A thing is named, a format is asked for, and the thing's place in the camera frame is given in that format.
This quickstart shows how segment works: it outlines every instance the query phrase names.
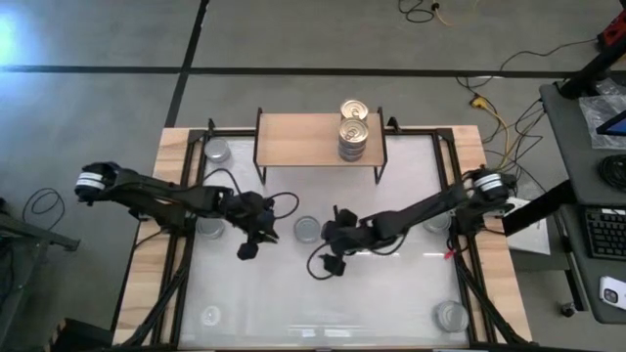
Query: white paper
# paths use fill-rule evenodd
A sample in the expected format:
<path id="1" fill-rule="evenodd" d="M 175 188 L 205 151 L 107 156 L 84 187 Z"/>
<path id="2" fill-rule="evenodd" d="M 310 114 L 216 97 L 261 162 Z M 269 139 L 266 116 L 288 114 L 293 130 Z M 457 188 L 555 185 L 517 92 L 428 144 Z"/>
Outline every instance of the white paper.
<path id="1" fill-rule="evenodd" d="M 527 205 L 530 200 L 509 198 L 508 203 L 515 208 L 509 213 Z M 533 253 L 550 255 L 550 243 L 548 241 L 548 226 L 546 219 L 542 219 L 516 234 L 507 237 L 509 248 L 524 250 Z"/>

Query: stacked tin cans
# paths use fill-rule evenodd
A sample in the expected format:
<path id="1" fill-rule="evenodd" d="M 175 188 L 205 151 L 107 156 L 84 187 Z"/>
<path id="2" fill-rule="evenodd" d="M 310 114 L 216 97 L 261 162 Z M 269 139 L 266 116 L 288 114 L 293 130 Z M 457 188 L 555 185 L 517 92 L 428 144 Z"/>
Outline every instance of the stacked tin cans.
<path id="1" fill-rule="evenodd" d="M 340 111 L 339 156 L 345 161 L 356 161 L 363 156 L 368 140 L 368 108 L 359 101 L 347 100 Z"/>

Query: yellow cable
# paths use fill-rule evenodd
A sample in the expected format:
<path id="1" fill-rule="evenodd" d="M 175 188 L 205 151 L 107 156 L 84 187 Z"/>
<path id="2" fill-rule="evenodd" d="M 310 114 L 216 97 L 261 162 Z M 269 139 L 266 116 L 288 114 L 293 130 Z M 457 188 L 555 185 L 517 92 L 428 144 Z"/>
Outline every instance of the yellow cable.
<path id="1" fill-rule="evenodd" d="M 478 7 L 478 3 L 480 2 L 480 0 L 476 0 L 473 3 L 472 6 L 472 12 L 475 14 L 476 13 L 476 8 Z M 437 4 L 437 0 L 432 0 L 432 5 Z M 443 24 L 447 25 L 447 26 L 454 26 L 451 22 L 446 22 L 445 20 L 443 20 L 443 18 L 441 17 L 441 14 L 439 14 L 439 9 L 434 9 L 434 13 L 437 15 L 437 18 L 439 19 L 440 22 L 442 22 Z"/>
<path id="2" fill-rule="evenodd" d="M 500 122 L 502 124 L 502 127 L 505 129 L 505 152 L 504 152 L 504 156 L 502 157 L 502 160 L 500 161 L 500 164 L 498 165 L 498 167 L 496 167 L 496 169 L 501 169 L 505 163 L 507 162 L 507 159 L 509 158 L 509 155 L 511 154 L 511 151 L 513 150 L 513 147 L 509 147 L 509 127 L 507 127 L 507 122 L 505 122 L 505 119 L 502 118 L 502 116 L 500 116 L 498 113 L 496 113 L 495 111 L 491 110 L 490 108 L 486 107 L 486 106 L 481 106 L 481 108 L 487 112 L 489 112 L 491 115 L 493 115 L 494 117 L 496 117 L 498 119 L 498 122 Z"/>
<path id="3" fill-rule="evenodd" d="M 447 25 L 447 26 L 453 26 L 453 24 L 448 23 L 448 22 L 444 21 L 444 20 L 441 18 L 441 15 L 439 15 L 439 10 L 434 9 L 434 13 L 437 15 L 437 18 L 439 19 L 439 21 L 440 21 L 440 22 L 442 22 L 443 24 L 445 24 L 445 25 Z"/>

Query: white motor band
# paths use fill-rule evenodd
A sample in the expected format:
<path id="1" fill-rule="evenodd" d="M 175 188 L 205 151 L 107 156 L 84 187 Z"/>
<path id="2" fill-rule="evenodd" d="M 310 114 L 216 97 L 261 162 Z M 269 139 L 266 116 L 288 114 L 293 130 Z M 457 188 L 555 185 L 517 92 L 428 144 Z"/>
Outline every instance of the white motor band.
<path id="1" fill-rule="evenodd" d="M 103 190 L 105 188 L 104 183 L 89 179 L 78 179 L 78 181 L 76 182 L 76 186 L 89 186 L 97 188 L 99 190 Z"/>
<path id="2" fill-rule="evenodd" d="M 102 181 L 102 175 L 93 172 L 82 172 L 80 175 L 78 175 L 78 179 Z"/>
<path id="3" fill-rule="evenodd" d="M 494 174 L 487 175 L 487 176 L 477 179 L 476 181 L 474 181 L 473 184 L 477 187 L 481 187 L 482 185 L 488 182 L 496 181 L 496 180 L 500 181 L 500 174 L 494 173 Z"/>
<path id="4" fill-rule="evenodd" d="M 480 190 L 482 192 L 487 192 L 487 191 L 489 191 L 491 189 L 494 189 L 496 187 L 502 187 L 502 182 L 500 182 L 500 180 L 495 180 L 495 181 L 489 182 L 486 185 L 482 185 L 482 186 L 480 186 Z"/>

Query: black floor line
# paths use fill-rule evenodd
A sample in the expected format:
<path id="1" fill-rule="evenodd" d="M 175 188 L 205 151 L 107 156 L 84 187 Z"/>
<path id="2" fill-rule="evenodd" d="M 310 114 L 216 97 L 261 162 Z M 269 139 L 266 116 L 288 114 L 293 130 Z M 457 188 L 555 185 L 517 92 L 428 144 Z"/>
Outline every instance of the black floor line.
<path id="1" fill-rule="evenodd" d="M 165 119 L 164 126 L 165 128 L 174 127 L 176 125 L 178 110 L 183 102 L 183 94 L 185 94 L 185 87 L 187 86 L 187 79 L 189 78 L 189 74 L 187 72 L 194 62 L 194 55 L 196 54 L 196 48 L 198 48 L 198 41 L 200 40 L 202 23 L 204 21 L 204 15 L 206 14 L 208 2 L 209 0 L 201 0 L 200 6 L 198 7 L 196 21 L 194 22 L 194 29 L 192 30 L 192 35 L 189 38 L 187 51 L 185 52 L 185 60 L 183 60 L 181 73 L 178 76 L 176 88 L 174 88 L 174 95 L 172 96 L 172 101 L 169 104 L 169 110 L 167 111 L 167 118 Z"/>
<path id="2" fill-rule="evenodd" d="M 172 101 L 169 104 L 169 110 L 167 111 L 167 118 L 165 119 L 165 128 L 174 127 L 176 125 L 176 119 L 178 118 L 178 110 L 183 102 L 183 95 L 185 94 L 185 87 L 187 86 L 187 78 L 189 74 L 181 73 L 178 76 L 176 87 L 174 88 L 174 94 L 172 95 Z"/>
<path id="3" fill-rule="evenodd" d="M 410 68 L 335 68 L 335 67 L 191 67 L 189 74 L 203 75 L 301 75 L 361 77 L 490 77 L 567 78 L 575 71 L 486 70 L 486 69 L 410 69 Z"/>
<path id="4" fill-rule="evenodd" d="M 54 65 L 8 65 L 0 66 L 0 72 L 15 73 L 140 73 L 176 74 L 176 66 L 54 66 Z"/>

